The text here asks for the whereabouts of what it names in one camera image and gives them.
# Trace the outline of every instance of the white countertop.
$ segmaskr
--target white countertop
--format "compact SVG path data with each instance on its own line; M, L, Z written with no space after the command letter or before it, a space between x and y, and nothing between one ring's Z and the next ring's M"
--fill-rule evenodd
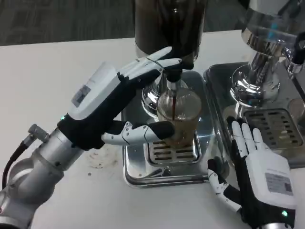
M250 53L240 31L205 33L195 70L202 74L216 63L247 61ZM135 58L133 38L0 47L0 171L31 124L37 123L48 132L55 128L74 93L102 61L120 69ZM21 158L29 157L33 148ZM93 168L100 162L103 168ZM302 217L305 169L295 169L292 175L298 202L295 228L301 229L305 225ZM122 175L122 151L109 146L85 152L76 161L50 200L38 209L32 226L33 229L189 227L249 228L222 205L209 184L129 187Z

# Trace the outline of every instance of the robotic arm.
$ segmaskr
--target robotic arm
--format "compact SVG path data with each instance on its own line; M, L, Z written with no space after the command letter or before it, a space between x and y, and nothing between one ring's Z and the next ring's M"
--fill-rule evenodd
M37 126L10 158L3 174L0 191L0 228L27 229L36 209L52 195L64 171L84 150L113 145L142 144L160 141L174 134L169 122L131 124L113 119L136 95L136 90L151 84L164 69L183 68L181 59L165 59L171 52L166 47L137 59L122 68L103 63L90 80L75 94L70 111L48 135ZM43 143L30 158L21 160L6 176L11 164L33 141Z
M228 119L232 125L231 157L235 165L237 190L208 161L208 176L220 200L239 212L253 229L291 229L295 225L296 202L286 158L263 142L261 132L252 131L242 119Z

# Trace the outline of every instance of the glass cup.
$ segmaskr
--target glass cup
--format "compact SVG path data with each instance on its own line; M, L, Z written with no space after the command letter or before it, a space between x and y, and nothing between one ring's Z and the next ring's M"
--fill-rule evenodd
M164 140L169 146L181 148L192 144L201 108L199 96L188 88L161 94L157 101L159 122L169 121L175 127L175 134Z

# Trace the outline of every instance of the drip tray grate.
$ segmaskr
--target drip tray grate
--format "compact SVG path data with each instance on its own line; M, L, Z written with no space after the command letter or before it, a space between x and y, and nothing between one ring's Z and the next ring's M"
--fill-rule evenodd
M271 149L293 148L303 144L299 131L285 109L246 111L244 117L247 123L261 131L264 142Z
M191 145L179 149L173 149L161 141L149 143L146 146L146 150L148 150L149 161L154 166L194 163L200 157L196 138L194 138Z

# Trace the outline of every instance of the green indicator light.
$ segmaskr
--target green indicator light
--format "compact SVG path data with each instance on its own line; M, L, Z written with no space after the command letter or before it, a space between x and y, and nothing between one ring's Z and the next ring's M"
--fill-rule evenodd
M283 211L282 211L282 215L285 216L285 217L287 217L287 216L288 216L288 213L287 213L285 210L283 210Z

